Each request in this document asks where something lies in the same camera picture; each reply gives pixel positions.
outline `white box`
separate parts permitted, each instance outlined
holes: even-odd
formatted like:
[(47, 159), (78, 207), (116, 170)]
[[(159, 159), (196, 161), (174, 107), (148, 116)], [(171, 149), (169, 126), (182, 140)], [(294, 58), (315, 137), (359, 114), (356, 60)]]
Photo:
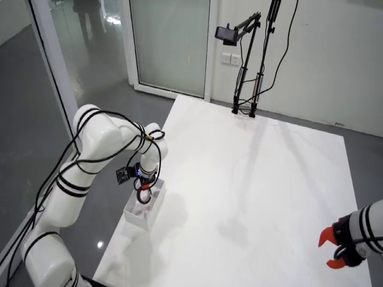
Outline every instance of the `white box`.
[(124, 208), (126, 222), (150, 231), (161, 209), (165, 193), (165, 182), (161, 179), (158, 179), (156, 185), (151, 189), (151, 200), (147, 204), (138, 202), (137, 192), (133, 190)]

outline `door frame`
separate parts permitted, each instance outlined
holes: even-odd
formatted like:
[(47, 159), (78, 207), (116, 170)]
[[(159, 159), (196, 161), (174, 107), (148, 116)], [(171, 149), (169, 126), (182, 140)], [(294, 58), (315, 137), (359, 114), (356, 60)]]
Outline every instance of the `door frame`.
[[(212, 93), (212, 82), (214, 72), (215, 58), (215, 30), (218, 24), (218, 2), (219, 0), (210, 0), (209, 7), (209, 26), (208, 26), (208, 47), (206, 54), (206, 73), (205, 73), (205, 91), (203, 100), (210, 102)], [(133, 34), (133, 23), (130, 10), (130, 0), (118, 0), (118, 7), (121, 15), (121, 25), (123, 31), (123, 42), (125, 50), (125, 58), (127, 65), (127, 73), (129, 84), (134, 86), (137, 91), (144, 91), (158, 96), (175, 99), (179, 94), (176, 91), (169, 91), (162, 88), (147, 86), (141, 84), (138, 78), (138, 67), (136, 48)]]
[[(69, 79), (68, 70), (66, 69), (64, 56), (62, 54), (56, 27), (53, 22), (51, 11), (47, 0), (25, 0), (26, 9), (31, 20), (31, 25), (34, 30), (35, 39), (39, 46), (42, 60), (47, 70), (47, 75), (52, 85), (54, 95), (57, 100), (60, 112), (63, 117), (64, 125), (72, 139), (76, 134), (72, 126), (72, 119), (78, 110), (77, 101), (74, 95), (71, 81)], [(79, 140), (76, 141), (77, 146), (81, 146)], [(0, 250), (0, 259), (5, 258), (3, 264), (0, 265), (0, 286), (5, 286), (7, 278), (7, 270), (11, 256), (16, 246), (11, 246), (16, 241), (22, 227), (27, 223), (34, 212), (34, 207), (26, 215), (23, 222), (20, 224), (16, 232), (10, 238), (3, 250)], [(20, 250), (17, 250), (13, 260), (11, 276), (22, 263)]]

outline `reflective floor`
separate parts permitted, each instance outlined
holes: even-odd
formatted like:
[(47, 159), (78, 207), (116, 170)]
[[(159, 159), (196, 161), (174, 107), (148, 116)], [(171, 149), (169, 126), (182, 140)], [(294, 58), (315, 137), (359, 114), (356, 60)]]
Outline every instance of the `reflective floor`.
[[(82, 1), (93, 5), (92, 0)], [(144, 125), (155, 121), (163, 126), (173, 101), (138, 93), (127, 83), (117, 0), (100, 1), (100, 6), (90, 12), (94, 14), (89, 16), (85, 13), (86, 31), (84, 26), (81, 28), (82, 16), (76, 8), (77, 12), (74, 11), (73, 1), (57, 0), (50, 2), (50, 6), (78, 105), (93, 103), (126, 114)], [(358, 207), (383, 198), (380, 171), (383, 166), (383, 139), (273, 113), (260, 114), (342, 135)], [(115, 171), (126, 164), (130, 155), (129, 152), (123, 153), (96, 177), (78, 221), (61, 230), (77, 267), (88, 277), (93, 276), (130, 196), (130, 182), (117, 185), (115, 179)], [(372, 257), (369, 267), (373, 287), (382, 286), (381, 258)], [(10, 286), (32, 286), (24, 265), (20, 266)]]
[(79, 105), (82, 97), (127, 81), (117, 0), (46, 1)]

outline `wall outlet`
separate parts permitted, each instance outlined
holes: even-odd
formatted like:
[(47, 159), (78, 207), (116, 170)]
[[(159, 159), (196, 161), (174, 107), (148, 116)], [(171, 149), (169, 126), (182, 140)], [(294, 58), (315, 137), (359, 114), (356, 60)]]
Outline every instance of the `wall outlet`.
[(221, 63), (230, 64), (232, 55), (230, 53), (222, 53)]
[(239, 66), (241, 64), (241, 56), (232, 54), (230, 64)]

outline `white table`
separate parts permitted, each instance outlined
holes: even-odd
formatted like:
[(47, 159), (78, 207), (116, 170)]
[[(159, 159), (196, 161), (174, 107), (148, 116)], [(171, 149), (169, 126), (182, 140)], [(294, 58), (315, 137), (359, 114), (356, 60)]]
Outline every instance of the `white table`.
[(164, 131), (168, 192), (151, 233), (124, 216), (94, 278), (111, 286), (371, 286), (332, 270), (323, 228), (357, 209), (343, 137), (178, 96)]

